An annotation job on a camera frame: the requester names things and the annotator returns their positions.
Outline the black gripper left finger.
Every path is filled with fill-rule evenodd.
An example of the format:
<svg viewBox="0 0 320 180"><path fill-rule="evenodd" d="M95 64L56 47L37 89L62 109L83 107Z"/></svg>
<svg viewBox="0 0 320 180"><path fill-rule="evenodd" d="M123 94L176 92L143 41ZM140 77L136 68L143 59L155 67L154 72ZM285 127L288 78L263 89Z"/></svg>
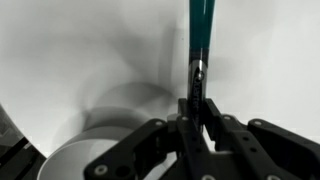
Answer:
<svg viewBox="0 0 320 180"><path fill-rule="evenodd" d="M151 119L92 160L83 170L85 180L144 180L170 153L173 164L156 180L201 180L210 155L186 99L178 100L174 120Z"/></svg>

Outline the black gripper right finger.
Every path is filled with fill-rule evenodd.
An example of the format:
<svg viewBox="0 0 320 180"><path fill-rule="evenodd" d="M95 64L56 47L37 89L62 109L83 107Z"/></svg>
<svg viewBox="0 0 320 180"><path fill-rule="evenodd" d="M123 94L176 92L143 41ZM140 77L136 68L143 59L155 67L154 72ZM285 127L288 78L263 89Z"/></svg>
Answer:
<svg viewBox="0 0 320 180"><path fill-rule="evenodd" d="M203 104L203 120L217 151L241 158L253 180L320 180L320 144L263 119L241 123L223 115L211 99Z"/></svg>

